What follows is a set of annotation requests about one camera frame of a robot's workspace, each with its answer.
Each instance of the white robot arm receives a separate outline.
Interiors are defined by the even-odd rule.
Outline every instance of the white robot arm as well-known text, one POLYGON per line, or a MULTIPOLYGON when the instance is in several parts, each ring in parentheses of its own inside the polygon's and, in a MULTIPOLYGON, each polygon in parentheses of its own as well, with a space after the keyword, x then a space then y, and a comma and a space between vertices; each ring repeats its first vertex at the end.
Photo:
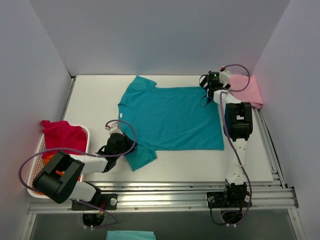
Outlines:
POLYGON ((101 190, 87 182, 80 182, 80 175, 88 173, 105 173, 116 165, 120 155, 131 149, 134 141, 129 139, 118 129, 115 123, 108 127, 110 138, 107 144, 99 149, 97 156, 66 154, 57 152, 49 163, 38 173, 33 180, 33 187, 47 195, 56 203, 61 204, 71 199, 76 202, 81 200, 99 207, 105 202, 101 190))
POLYGON ((244 172, 246 146, 253 131, 252 106, 233 97, 227 84, 231 73, 223 67, 221 72, 209 72, 200 78, 200 86, 207 92, 207 103, 215 102, 220 108, 223 132, 230 143, 225 193, 207 193, 213 208, 240 207, 249 203, 247 176, 244 172))
MULTIPOLYGON (((234 104, 234 105, 241 105, 242 104, 242 102, 240 100, 238 100, 234 96, 232 96, 231 93, 228 92, 227 90, 217 90, 214 92, 213 101, 215 103, 217 103, 218 105, 221 104, 220 103, 220 95, 221 94, 222 94, 222 107, 223 107, 223 108, 221 108, 221 110, 222 109, 226 110, 226 106, 228 106, 228 104, 234 104)), ((221 112, 220 117, 226 118, 225 116, 226 116, 226 112, 221 112)), ((238 114, 237 114, 236 118, 239 121, 244 120, 244 117, 240 116, 238 114)), ((238 153, 238 156, 240 158, 242 166, 245 165, 245 154, 246 154, 247 142, 248 142, 248 139, 236 138, 232 143, 238 153)), ((244 184, 244 182, 246 182, 246 178, 245 178, 244 172, 239 164, 238 158, 230 146, 229 146, 229 165, 228 165, 228 171, 226 174, 226 180, 229 184, 235 184, 235 185, 242 185, 242 184, 244 184)))

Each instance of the gray floor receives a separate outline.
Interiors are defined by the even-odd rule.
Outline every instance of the gray floor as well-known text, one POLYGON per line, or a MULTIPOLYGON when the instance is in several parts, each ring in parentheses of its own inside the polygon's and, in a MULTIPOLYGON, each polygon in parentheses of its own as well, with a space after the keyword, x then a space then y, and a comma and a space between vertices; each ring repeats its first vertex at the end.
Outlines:
POLYGON ((238 227, 214 225, 209 211, 118 213, 120 223, 83 229, 81 214, 38 214, 32 240, 105 240, 107 231, 152 231, 157 240, 296 240, 287 210, 251 210, 238 227))

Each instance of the red cloth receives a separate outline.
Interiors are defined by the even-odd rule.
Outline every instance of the red cloth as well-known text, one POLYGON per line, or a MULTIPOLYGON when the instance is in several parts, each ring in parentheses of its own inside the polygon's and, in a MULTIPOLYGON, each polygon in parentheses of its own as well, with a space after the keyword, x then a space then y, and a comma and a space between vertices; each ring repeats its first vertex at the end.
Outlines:
MULTIPOLYGON (((70 126, 67 121, 50 122, 49 120, 42 120, 45 146, 47 149, 53 148, 72 148, 86 151, 87 135, 80 126, 70 126)), ((57 151, 50 151, 43 154, 43 158, 57 151)), ((72 151, 65 151, 67 154, 79 154, 72 151)))

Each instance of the teal t-shirt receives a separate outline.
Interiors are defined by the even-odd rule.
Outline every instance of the teal t-shirt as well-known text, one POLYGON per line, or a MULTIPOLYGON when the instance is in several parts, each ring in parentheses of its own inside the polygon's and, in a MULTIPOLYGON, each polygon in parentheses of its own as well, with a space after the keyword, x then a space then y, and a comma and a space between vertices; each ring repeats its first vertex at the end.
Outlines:
POLYGON ((153 231, 108 231, 106 240, 156 240, 153 231))
MULTIPOLYGON (((200 107, 201 87, 156 87, 155 81, 136 76, 120 103, 119 119, 137 133, 136 149, 127 154, 133 171, 152 162, 158 150, 223 150, 218 106, 200 107)), ((125 124, 121 130, 134 139, 125 124)))

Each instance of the laundry basket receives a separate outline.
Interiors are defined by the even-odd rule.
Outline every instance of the laundry basket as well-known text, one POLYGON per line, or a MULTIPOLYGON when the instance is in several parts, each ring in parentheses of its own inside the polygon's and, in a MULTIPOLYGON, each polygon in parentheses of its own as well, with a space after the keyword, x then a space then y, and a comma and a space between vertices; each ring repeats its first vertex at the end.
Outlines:
MULTIPOLYGON (((82 126, 82 125, 71 125, 71 126, 74 126, 74 127, 79 126, 85 132, 86 139, 87 139, 85 152, 87 153, 88 149, 89 149, 89 141, 90 141, 90 132, 89 132, 88 128, 86 128, 85 126, 82 126)), ((45 142, 45 135, 44 134, 42 134, 42 136, 41 136, 40 143, 36 149, 36 152, 38 153, 43 150, 46 150, 46 142, 45 142)), ((31 167, 28 181, 27 181, 28 186, 32 186, 34 179, 36 178, 38 173, 44 168, 44 166, 45 166, 45 163, 44 163, 44 159, 42 157, 42 154, 35 156, 33 159, 33 162, 32 162, 32 167, 31 167)), ((81 175, 79 181, 82 182, 82 179, 83 179, 83 176, 81 175)), ((27 191, 29 192, 29 194, 32 197, 37 198, 37 199, 48 199, 49 198, 46 195, 40 194, 40 193, 32 191, 30 189, 27 189, 27 191)))

